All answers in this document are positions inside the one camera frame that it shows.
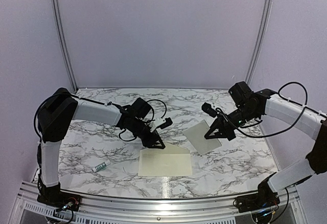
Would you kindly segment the cream paper envelope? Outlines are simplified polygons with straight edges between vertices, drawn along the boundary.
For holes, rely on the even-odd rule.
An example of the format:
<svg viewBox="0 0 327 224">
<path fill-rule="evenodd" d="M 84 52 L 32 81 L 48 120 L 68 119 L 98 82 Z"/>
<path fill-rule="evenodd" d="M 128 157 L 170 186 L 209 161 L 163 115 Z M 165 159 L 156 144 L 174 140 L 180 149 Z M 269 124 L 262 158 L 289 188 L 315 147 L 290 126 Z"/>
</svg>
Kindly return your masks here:
<svg viewBox="0 0 327 224">
<path fill-rule="evenodd" d="M 142 149 L 139 152 L 139 176 L 191 176 L 190 151 L 173 144 L 164 149 Z"/>
</svg>

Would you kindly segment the white letter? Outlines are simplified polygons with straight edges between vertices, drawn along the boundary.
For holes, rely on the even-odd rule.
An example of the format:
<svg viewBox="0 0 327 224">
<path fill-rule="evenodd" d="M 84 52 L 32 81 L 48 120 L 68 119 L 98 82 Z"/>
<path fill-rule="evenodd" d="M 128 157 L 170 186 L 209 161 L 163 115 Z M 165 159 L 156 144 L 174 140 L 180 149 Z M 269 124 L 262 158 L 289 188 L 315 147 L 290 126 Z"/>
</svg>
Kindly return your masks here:
<svg viewBox="0 0 327 224">
<path fill-rule="evenodd" d="M 183 132 L 184 136 L 200 155 L 204 155 L 222 146 L 218 139 L 206 139 L 204 137 L 208 131 L 209 125 L 205 120 L 202 120 Z"/>
</svg>

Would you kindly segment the green white glue stick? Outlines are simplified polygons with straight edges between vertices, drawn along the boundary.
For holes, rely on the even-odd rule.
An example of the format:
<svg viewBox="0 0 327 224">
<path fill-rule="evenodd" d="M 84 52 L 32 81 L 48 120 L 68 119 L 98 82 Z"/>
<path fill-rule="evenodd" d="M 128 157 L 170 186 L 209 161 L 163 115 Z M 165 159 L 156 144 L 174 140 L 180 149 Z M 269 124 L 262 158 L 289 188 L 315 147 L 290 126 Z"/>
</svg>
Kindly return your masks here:
<svg viewBox="0 0 327 224">
<path fill-rule="evenodd" d="M 105 161 L 92 168 L 93 172 L 99 172 L 110 165 L 110 161 Z"/>
</svg>

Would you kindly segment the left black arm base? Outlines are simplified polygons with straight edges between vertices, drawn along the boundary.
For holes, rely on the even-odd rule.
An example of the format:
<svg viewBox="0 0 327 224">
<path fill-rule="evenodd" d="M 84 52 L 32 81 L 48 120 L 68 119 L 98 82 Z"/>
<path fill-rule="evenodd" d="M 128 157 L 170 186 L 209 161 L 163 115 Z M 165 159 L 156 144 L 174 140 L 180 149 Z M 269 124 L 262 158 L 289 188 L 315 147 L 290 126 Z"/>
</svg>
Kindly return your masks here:
<svg viewBox="0 0 327 224">
<path fill-rule="evenodd" d="M 46 187 L 41 179 L 41 173 L 38 174 L 37 188 L 39 190 L 37 197 L 39 203 L 56 207 L 60 211 L 64 210 L 64 206 L 75 212 L 79 210 L 80 195 L 61 191 L 60 183 L 52 187 Z"/>
</svg>

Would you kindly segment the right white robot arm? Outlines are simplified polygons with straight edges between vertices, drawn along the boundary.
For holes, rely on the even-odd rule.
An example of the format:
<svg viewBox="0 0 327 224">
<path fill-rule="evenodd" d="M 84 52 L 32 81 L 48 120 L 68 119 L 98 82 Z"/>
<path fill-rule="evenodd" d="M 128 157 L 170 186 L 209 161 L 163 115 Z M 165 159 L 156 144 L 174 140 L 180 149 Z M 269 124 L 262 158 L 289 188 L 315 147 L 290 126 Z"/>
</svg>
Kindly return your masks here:
<svg viewBox="0 0 327 224">
<path fill-rule="evenodd" d="M 234 84 L 228 91 L 236 110 L 226 114 L 221 108 L 204 103 L 201 109 L 214 118 L 206 139 L 228 139 L 236 137 L 235 131 L 253 119 L 270 116 L 289 125 L 281 133 L 296 128 L 308 135 L 315 144 L 306 157 L 269 177 L 258 186 L 253 203 L 265 207 L 277 193 L 291 185 L 300 184 L 315 174 L 326 172 L 326 114 L 303 104 L 285 98 L 280 91 L 263 89 L 254 92 L 246 82 Z"/>
</svg>

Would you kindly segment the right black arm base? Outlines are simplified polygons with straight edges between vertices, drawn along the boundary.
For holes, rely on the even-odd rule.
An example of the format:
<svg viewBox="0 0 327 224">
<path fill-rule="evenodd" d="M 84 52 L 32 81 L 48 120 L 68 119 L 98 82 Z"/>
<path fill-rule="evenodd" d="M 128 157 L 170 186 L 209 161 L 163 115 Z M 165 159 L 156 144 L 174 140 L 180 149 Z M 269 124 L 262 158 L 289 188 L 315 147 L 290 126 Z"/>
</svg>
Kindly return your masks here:
<svg viewBox="0 0 327 224">
<path fill-rule="evenodd" d="M 273 192 L 268 185 L 268 180 L 271 177 L 268 176 L 258 185 L 257 193 L 236 197 L 233 206 L 240 213 L 277 206 L 280 203 L 278 194 Z"/>
</svg>

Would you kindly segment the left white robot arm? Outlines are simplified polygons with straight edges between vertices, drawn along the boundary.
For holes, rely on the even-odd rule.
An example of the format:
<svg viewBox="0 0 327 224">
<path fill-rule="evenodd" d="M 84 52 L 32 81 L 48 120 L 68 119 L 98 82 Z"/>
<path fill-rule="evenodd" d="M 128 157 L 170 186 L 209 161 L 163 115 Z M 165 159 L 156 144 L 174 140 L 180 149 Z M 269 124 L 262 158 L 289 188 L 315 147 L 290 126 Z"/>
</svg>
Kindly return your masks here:
<svg viewBox="0 0 327 224">
<path fill-rule="evenodd" d="M 137 98 L 131 105 L 121 106 L 80 98 L 65 88 L 58 89 L 44 100 L 35 113 L 34 128 L 40 139 L 39 178 L 47 188 L 44 192 L 46 200 L 53 206 L 60 206 L 65 200 L 63 192 L 56 187 L 59 186 L 59 149 L 71 121 L 98 122 L 128 130 L 136 138 L 140 138 L 144 147 L 164 149 L 165 145 L 157 129 L 172 125 L 172 120 L 161 117 L 146 121 L 145 117 L 151 111 L 151 105 L 141 98 Z"/>
</svg>

